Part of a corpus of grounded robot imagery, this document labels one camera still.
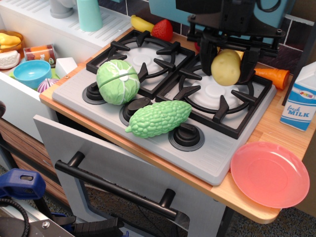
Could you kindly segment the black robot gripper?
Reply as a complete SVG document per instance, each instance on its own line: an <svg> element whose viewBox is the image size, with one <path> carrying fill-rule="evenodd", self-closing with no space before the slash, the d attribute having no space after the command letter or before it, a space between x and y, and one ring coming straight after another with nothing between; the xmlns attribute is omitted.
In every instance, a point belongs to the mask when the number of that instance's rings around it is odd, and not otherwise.
<svg viewBox="0 0 316 237"><path fill-rule="evenodd" d="M285 36L277 29L260 21L254 14L255 8L264 13L276 11L281 1L268 8L262 6L262 0L177 0L178 10L189 12L190 29L188 40L200 45L200 63L202 71L210 76L211 64L217 55L217 46L232 45L234 48L246 47L253 41L272 39L272 45L264 46L269 51L278 50L278 44ZM240 65L238 84L245 84L255 74L260 48L250 47L244 52Z"/></svg>

